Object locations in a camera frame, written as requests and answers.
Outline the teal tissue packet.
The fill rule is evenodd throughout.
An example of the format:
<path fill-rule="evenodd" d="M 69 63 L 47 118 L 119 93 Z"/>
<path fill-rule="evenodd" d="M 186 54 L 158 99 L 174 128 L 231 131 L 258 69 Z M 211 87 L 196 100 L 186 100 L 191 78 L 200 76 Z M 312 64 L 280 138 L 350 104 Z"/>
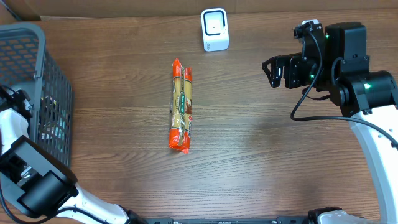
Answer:
<path fill-rule="evenodd" d="M 49 121 L 44 125 L 44 129 L 46 133 L 42 133 L 42 139 L 60 149 L 65 140 L 65 121 L 62 118 L 54 122 Z"/>

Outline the orange spaghetti packet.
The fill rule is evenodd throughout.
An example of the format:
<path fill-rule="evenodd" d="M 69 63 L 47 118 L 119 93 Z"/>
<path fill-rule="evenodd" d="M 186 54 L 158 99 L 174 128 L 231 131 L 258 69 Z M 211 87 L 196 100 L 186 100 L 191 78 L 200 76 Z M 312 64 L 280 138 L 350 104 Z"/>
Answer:
<path fill-rule="evenodd" d="M 169 148 L 188 154 L 192 130 L 192 69 L 176 58 L 172 65 Z"/>

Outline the green snack packet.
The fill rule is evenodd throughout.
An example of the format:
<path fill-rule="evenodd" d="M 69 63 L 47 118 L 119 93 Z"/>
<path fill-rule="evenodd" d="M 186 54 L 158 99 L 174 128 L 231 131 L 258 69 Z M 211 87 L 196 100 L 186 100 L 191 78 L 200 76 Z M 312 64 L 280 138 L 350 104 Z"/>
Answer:
<path fill-rule="evenodd" d="M 46 96 L 41 99 L 41 104 L 45 115 L 43 126 L 46 128 L 54 128 L 59 121 L 57 102 L 51 96 Z"/>

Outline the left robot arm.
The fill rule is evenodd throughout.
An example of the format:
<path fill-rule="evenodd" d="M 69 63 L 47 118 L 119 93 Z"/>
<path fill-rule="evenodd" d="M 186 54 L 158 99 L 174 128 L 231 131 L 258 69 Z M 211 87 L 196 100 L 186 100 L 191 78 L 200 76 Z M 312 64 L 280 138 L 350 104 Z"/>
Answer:
<path fill-rule="evenodd" d="M 78 185 L 76 175 L 29 139 L 27 98 L 22 90 L 1 87 L 1 206 L 16 223 L 55 217 L 81 223 L 144 223 L 144 219 L 120 205 L 105 202 Z"/>

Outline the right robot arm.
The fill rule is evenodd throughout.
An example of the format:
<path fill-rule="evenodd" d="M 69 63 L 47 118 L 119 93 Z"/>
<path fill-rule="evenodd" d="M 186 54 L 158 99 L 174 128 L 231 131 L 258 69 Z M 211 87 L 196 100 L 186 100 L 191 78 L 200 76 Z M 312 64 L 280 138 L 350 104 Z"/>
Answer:
<path fill-rule="evenodd" d="M 303 21 L 293 30 L 299 53 L 262 63 L 270 85 L 324 92 L 349 122 L 363 150 L 379 203 L 381 223 L 397 222 L 397 83 L 387 71 L 370 71 L 367 32 L 360 22 L 323 26 Z"/>

